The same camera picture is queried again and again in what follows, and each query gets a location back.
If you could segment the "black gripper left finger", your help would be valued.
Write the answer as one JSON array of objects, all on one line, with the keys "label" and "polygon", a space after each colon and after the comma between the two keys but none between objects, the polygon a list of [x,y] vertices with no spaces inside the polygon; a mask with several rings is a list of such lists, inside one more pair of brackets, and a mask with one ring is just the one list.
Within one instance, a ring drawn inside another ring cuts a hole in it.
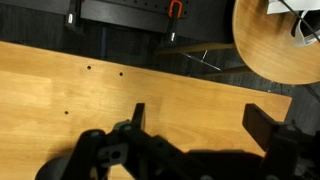
[{"label": "black gripper left finger", "polygon": [[161,136],[144,131],[145,104],[135,106],[132,120],[117,123],[110,133],[83,132],[68,161],[68,180],[107,180],[121,164],[135,180],[199,180],[200,164]]}]

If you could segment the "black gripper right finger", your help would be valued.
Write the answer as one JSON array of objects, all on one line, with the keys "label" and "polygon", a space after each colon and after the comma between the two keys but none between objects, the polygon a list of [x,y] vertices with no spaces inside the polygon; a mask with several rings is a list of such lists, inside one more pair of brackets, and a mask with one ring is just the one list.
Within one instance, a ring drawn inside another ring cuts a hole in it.
[{"label": "black gripper right finger", "polygon": [[265,152],[258,180],[320,180],[319,133],[275,121],[255,104],[246,104],[243,127]]}]

